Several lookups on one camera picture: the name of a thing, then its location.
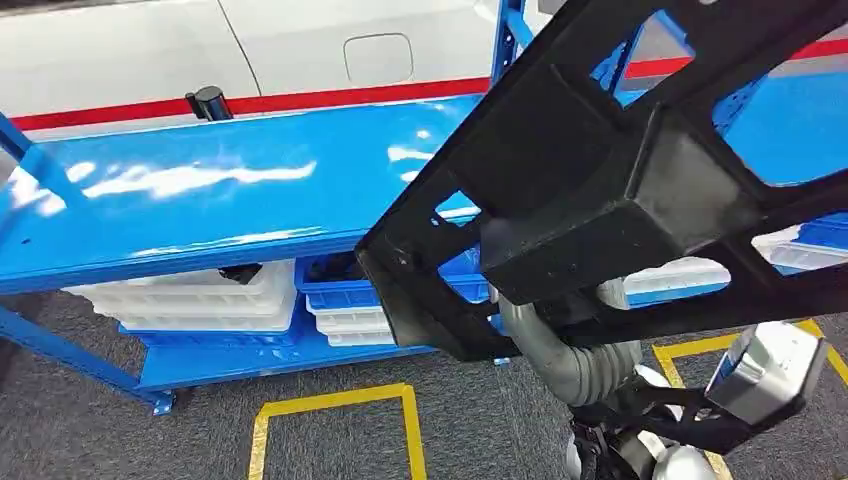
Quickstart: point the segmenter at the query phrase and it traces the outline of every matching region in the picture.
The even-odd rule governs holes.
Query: black cylindrical object
[[[186,93],[186,100],[197,118],[205,118],[210,122],[233,118],[224,92],[214,85],[203,87],[195,93]]]

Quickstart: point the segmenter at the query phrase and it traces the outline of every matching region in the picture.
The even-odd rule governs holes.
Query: gray carpet
[[[141,345],[83,300],[41,294],[2,303],[129,371],[140,366]],[[848,352],[844,319],[819,324]],[[679,360],[684,379],[713,368],[707,357]],[[568,412],[521,360],[495,367],[429,354],[210,385],[184,395],[165,417],[29,352],[0,354],[0,362],[4,479],[245,478],[263,403],[395,382],[415,388],[429,478],[564,478]],[[803,416],[728,456],[735,478],[848,475],[846,392],[832,369],[825,372]],[[273,418],[265,478],[408,478],[399,402]]]

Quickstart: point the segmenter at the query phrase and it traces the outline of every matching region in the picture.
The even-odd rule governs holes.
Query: gray flexible hose
[[[578,407],[603,400],[642,360],[638,340],[577,348],[563,343],[532,304],[513,305],[498,295],[501,318],[524,357],[553,394]]]

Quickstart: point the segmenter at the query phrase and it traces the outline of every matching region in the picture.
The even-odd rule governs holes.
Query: blue shelf post
[[[0,337],[7,338],[39,355],[55,360],[151,405],[154,415],[164,415],[171,411],[173,395],[170,392],[137,390],[137,378],[3,308],[0,308]]]
[[[32,141],[0,112],[0,148],[9,152],[9,155],[20,163],[31,146]]]
[[[527,48],[532,38],[533,33],[524,23],[524,0],[501,0],[489,88],[500,80],[506,69],[515,61],[516,44]]]
[[[713,125],[719,135],[727,135],[733,122],[739,118],[742,110],[751,103],[751,99],[754,98],[754,94],[757,93],[757,89],[760,88],[765,78],[760,77],[748,83],[716,104],[713,109]]]

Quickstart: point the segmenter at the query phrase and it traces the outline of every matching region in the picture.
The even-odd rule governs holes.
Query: white car
[[[551,3],[557,0],[542,0]],[[198,122],[183,96],[207,85],[253,114],[355,103],[350,89],[405,85],[385,94],[397,100],[482,91],[497,6],[498,0],[0,1],[0,112],[38,140]],[[538,31],[550,15],[528,0],[525,18]],[[848,36],[840,30],[828,38]],[[674,59],[687,56],[663,33],[646,24],[633,57],[641,69],[629,75],[633,88],[655,83]],[[844,67],[848,55],[838,57]],[[290,96],[304,92],[324,93]]]

